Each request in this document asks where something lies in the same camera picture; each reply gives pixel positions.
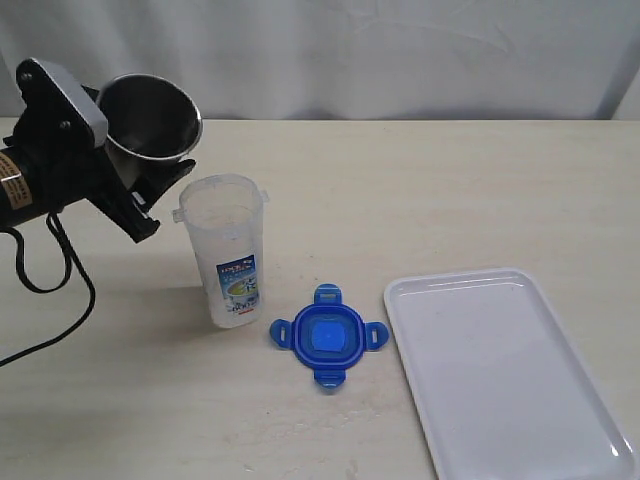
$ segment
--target white tray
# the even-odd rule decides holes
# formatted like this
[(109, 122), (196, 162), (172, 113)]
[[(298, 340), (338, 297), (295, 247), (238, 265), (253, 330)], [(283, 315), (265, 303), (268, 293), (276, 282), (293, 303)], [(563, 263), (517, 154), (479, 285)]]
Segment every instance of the white tray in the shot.
[(404, 278), (385, 304), (440, 480), (639, 478), (531, 277)]

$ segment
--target black cable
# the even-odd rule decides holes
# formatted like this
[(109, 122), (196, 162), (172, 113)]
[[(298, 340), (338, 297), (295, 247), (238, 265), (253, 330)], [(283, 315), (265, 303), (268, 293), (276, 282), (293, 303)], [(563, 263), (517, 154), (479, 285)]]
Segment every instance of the black cable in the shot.
[(26, 357), (27, 355), (35, 353), (44, 348), (50, 347), (58, 343), (59, 341), (64, 340), (66, 337), (71, 335), (75, 330), (77, 330), (78, 327), (80, 327), (87, 318), (89, 318), (89, 315), (91, 315), (91, 312), (93, 311), (93, 308), (95, 307), (95, 304), (96, 304), (96, 289), (93, 285), (93, 282), (91, 281), (91, 278), (89, 277), (86, 270), (84, 269), (82, 262), (78, 258), (78, 254), (71, 246), (69, 237), (67, 236), (67, 233), (65, 232), (64, 227), (62, 226), (62, 223), (58, 218), (58, 215), (55, 213), (50, 213), (47, 216), (46, 223), (47, 223), (47, 228), (49, 229), (53, 237), (56, 239), (56, 241), (58, 242), (58, 245), (60, 245), (60, 249), (62, 250), (62, 255), (64, 257), (65, 272), (64, 272), (62, 281), (56, 287), (51, 289), (41, 289), (36, 285), (34, 285), (33, 282), (29, 280), (25, 272), (24, 237), (15, 228), (2, 228), (0, 229), (0, 233), (6, 233), (11, 235), (16, 240), (16, 243), (17, 243), (16, 273), (18, 274), (18, 278), (20, 279), (22, 284), (32, 292), (35, 292), (35, 293), (55, 292), (56, 290), (59, 290), (60, 288), (64, 287), (69, 281), (69, 278), (71, 277), (71, 266), (73, 263), (73, 265), (75, 265), (76, 268), (78, 269), (78, 273), (84, 280), (85, 284), (87, 285), (87, 289), (89, 290), (89, 304), (87, 305), (87, 308), (85, 309), (84, 313), (80, 316), (80, 318), (76, 320), (74, 324), (72, 324), (69, 328), (67, 328), (61, 334), (45, 342), (38, 343), (37, 345), (33, 345), (32, 347), (26, 348), (20, 352), (14, 353), (13, 355), (9, 355), (8, 357), (3, 358), (2, 360), (0, 360), (0, 367), (3, 367), (9, 363), (15, 362), (16, 360)]

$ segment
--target white backdrop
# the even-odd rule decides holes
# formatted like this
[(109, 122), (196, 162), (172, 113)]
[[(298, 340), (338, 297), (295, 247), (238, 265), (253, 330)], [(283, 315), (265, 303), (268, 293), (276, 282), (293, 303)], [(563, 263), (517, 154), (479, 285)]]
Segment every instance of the white backdrop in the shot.
[(38, 56), (215, 118), (640, 118), (639, 42), (638, 0), (0, 0), (0, 114)]

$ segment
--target wooden table surface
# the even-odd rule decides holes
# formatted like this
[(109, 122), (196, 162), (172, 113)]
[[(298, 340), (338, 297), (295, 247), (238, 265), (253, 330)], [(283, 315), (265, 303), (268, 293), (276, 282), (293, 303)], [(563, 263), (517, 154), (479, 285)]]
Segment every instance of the wooden table surface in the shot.
[[(0, 369), (0, 476), (435, 478), (393, 341), (326, 396), (267, 330), (322, 282), (387, 322), (390, 281), (491, 266), (537, 278), (640, 444), (639, 155), (640, 123), (206, 122), (198, 167), (152, 211), (152, 238), (134, 245), (87, 202), (63, 213), (98, 303), (66, 341)], [(267, 306), (215, 331), (171, 210), (189, 180), (227, 172), (271, 198)], [(32, 277), (52, 285), (62, 262), (44, 220), (21, 231)], [(26, 291), (14, 248), (0, 238), (2, 354), (57, 334), (87, 301), (77, 277)]]

